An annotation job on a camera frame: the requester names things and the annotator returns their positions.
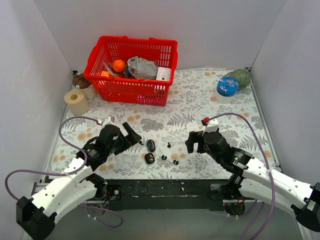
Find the glossy black earbud charging case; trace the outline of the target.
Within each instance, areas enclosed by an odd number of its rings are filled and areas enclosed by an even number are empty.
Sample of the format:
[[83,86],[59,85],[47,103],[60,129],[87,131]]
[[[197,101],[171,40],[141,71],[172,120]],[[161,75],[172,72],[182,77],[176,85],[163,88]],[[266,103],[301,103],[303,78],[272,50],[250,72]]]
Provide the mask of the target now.
[[144,160],[148,165],[150,165],[150,164],[153,164],[155,162],[155,157],[150,152],[150,153],[147,153],[147,154],[144,155]]

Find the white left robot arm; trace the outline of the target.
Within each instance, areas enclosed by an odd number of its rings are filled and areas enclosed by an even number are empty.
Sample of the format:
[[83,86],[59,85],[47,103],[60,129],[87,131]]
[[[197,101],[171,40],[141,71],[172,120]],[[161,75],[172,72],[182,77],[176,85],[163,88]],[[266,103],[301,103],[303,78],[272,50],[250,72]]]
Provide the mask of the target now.
[[67,168],[42,190],[30,198],[21,197],[16,203],[16,222],[33,239],[44,240],[56,223],[86,200],[104,199],[107,181],[95,170],[110,155],[118,155],[137,144],[142,138],[127,122],[127,135],[109,121],[98,136],[87,141]]

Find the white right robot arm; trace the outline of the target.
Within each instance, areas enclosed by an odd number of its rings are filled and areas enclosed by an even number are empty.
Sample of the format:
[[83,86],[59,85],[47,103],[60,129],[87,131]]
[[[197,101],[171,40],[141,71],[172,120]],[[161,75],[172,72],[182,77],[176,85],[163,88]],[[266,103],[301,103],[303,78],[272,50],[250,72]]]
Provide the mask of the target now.
[[320,184],[313,185],[291,178],[267,166],[250,153],[231,147],[217,131],[191,131],[185,142],[188,153],[206,153],[237,181],[226,186],[227,195],[241,195],[282,209],[311,231],[320,230]]

